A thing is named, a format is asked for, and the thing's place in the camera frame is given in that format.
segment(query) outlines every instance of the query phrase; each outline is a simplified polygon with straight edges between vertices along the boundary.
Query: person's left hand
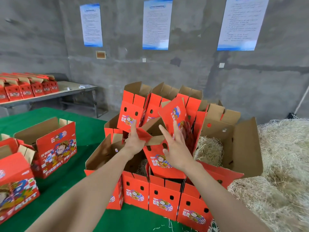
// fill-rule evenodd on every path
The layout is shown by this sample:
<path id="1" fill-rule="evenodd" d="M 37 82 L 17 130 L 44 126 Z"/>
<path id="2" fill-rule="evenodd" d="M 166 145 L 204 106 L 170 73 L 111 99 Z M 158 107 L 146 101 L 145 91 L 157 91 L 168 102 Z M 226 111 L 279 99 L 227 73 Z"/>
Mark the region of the person's left hand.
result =
<path id="1" fill-rule="evenodd" d="M 128 156 L 129 160 L 133 158 L 135 154 L 140 152 L 145 146 L 145 141 L 140 140 L 138 138 L 136 132 L 136 120 L 133 121 L 131 125 L 131 132 L 129 133 L 129 137 L 125 140 L 126 144 L 124 146 L 124 154 Z"/>

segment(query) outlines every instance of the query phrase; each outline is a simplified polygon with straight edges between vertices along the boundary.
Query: gray concrete wall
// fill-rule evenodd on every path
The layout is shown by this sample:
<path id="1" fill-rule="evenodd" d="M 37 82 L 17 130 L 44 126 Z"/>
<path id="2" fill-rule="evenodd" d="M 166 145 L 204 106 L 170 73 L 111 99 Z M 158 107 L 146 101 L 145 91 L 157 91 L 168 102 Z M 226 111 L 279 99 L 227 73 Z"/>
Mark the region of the gray concrete wall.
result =
<path id="1" fill-rule="evenodd" d="M 0 0 L 0 71 L 70 77 L 58 0 Z"/>
<path id="2" fill-rule="evenodd" d="M 216 51 L 226 0 L 174 0 L 168 51 L 142 50 L 144 0 L 59 1 L 72 80 L 100 86 L 101 106 L 119 109 L 127 83 L 164 81 L 202 89 L 264 123 L 294 111 L 309 85 L 309 0 L 270 0 L 250 52 Z M 83 45 L 79 6 L 89 3 L 101 6 L 103 48 Z M 95 50 L 106 50 L 107 60 L 97 60 Z M 179 67 L 170 64 L 175 57 Z M 304 103 L 299 114 L 308 117 Z"/>

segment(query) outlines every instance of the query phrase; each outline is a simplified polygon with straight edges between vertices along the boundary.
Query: blue and white poster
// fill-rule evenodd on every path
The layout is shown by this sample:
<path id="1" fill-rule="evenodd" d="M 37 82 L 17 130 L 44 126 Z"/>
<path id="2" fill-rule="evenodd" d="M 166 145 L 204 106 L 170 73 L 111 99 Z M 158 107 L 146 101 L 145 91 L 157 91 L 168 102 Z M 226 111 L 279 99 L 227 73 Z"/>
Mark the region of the blue and white poster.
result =
<path id="1" fill-rule="evenodd" d="M 217 50 L 254 50 L 269 0 L 226 0 Z"/>
<path id="2" fill-rule="evenodd" d="M 100 4 L 80 6 L 84 45 L 103 47 Z"/>
<path id="3" fill-rule="evenodd" d="M 143 49 L 168 50 L 173 0 L 144 1 Z"/>

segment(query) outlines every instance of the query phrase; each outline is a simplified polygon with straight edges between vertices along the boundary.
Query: human hand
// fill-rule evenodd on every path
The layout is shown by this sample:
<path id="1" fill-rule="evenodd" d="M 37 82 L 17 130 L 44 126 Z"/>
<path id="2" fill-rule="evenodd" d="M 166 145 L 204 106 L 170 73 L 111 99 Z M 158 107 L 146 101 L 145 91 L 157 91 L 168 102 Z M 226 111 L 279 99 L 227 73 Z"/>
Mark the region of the human hand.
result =
<path id="1" fill-rule="evenodd" d="M 136 120 L 133 121 L 131 125 L 131 132 L 129 137 L 125 140 L 126 144 L 124 146 L 124 154 L 128 157 L 128 160 L 132 159 L 135 154 L 140 152 L 145 146 L 145 141 L 138 138 L 136 132 Z"/>
<path id="2" fill-rule="evenodd" d="M 163 153 L 166 157 L 166 160 L 172 167 L 184 172 L 185 168 L 190 165 L 190 163 L 194 163 L 194 160 L 184 142 L 183 135 L 179 130 L 176 121 L 173 122 L 173 126 L 175 140 L 173 140 L 171 135 L 165 128 L 163 128 L 162 125 L 159 125 L 159 129 L 168 142 L 169 147 L 169 151 L 167 149 L 163 149 Z"/>

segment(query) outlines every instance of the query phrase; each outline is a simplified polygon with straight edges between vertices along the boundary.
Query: green tablecloth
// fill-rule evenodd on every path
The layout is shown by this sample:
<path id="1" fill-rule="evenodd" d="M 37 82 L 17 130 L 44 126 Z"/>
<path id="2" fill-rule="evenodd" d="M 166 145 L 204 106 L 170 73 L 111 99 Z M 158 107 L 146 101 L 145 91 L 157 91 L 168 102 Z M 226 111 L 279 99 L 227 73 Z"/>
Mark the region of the green tablecloth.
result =
<path id="1" fill-rule="evenodd" d="M 77 154 L 47 179 L 37 179 L 41 195 L 24 209 L 0 225 L 0 231 L 25 231 L 58 197 L 85 177 L 85 162 L 105 138 L 105 121 L 51 108 L 41 108 L 0 119 L 0 133 L 14 133 L 52 117 L 76 122 Z M 106 210 L 94 231 L 191 231 L 141 208 L 123 204 L 122 210 Z"/>

